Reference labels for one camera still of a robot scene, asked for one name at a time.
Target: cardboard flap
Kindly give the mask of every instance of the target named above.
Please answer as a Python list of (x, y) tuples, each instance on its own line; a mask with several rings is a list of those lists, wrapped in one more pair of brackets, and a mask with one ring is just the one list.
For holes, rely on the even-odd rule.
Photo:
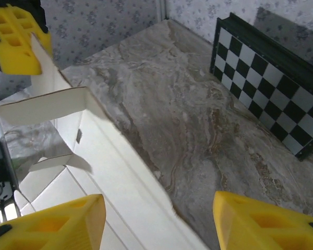
[(0, 116), (18, 126), (67, 116), (86, 108), (86, 91), (86, 87), (78, 87), (4, 104), (0, 106)]
[(38, 163), (32, 165), (30, 167), (30, 172), (45, 169), (45, 168), (51, 168), (51, 167), (56, 167), (60, 165), (66, 165), (69, 159), (72, 157), (74, 154), (69, 154), (69, 155), (61, 155), (53, 158), (45, 158), (41, 159)]
[(31, 35), (31, 47), (42, 69), (42, 74), (31, 76), (33, 96), (71, 88), (34, 34)]

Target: floral wallpaper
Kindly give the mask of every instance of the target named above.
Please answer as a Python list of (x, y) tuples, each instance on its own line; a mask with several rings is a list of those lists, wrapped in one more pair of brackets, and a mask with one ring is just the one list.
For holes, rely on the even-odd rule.
[(216, 19), (235, 13), (313, 64), (313, 0), (166, 0), (171, 19), (213, 42)]
[[(41, 0), (54, 59), (66, 68), (157, 22), (155, 0)], [(24, 89), (29, 77), (0, 72), (0, 99)]]

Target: checkerboard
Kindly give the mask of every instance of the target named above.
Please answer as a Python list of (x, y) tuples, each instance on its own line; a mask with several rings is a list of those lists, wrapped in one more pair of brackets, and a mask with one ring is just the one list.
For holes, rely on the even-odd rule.
[(294, 155), (313, 143), (313, 92), (225, 27), (217, 29), (212, 73)]

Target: chessboard frame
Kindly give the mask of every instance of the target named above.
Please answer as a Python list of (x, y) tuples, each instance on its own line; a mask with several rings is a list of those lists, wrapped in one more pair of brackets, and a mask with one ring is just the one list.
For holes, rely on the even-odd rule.
[[(229, 32), (233, 37), (239, 40), (242, 44), (246, 45), (252, 49), (257, 55), (266, 60), (269, 64), (274, 66), (276, 69), (283, 73), (283, 77), (290, 79), (290, 81), (298, 84), (298, 88), (304, 89), (311, 97), (313, 97), (313, 65), (304, 61), (294, 53), (290, 52), (280, 44), (278, 44), (273, 39), (264, 35), (262, 32), (257, 30), (252, 25), (248, 24), (238, 16), (230, 13), (230, 16), (226, 19), (217, 19), (215, 37), (213, 42), (213, 51), (210, 65), (210, 72), (214, 74), (221, 82), (222, 75), (220, 70), (216, 70), (216, 58), (219, 46), (219, 39), (221, 29)], [(309, 155), (313, 154), (313, 136), (306, 145), (302, 145), (300, 150), (290, 150), (299, 160), (304, 160)]]

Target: marble countertop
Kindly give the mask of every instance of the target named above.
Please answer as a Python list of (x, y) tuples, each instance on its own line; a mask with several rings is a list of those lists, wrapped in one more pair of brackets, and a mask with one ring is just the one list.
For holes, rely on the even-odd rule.
[[(313, 156), (299, 162), (209, 73), (212, 46), (173, 21), (158, 23), (63, 71), (88, 86), (211, 249), (217, 190), (313, 216)], [(29, 96), (28, 90), (0, 102)], [(42, 156), (68, 152), (50, 122), (10, 127), (23, 179)]]

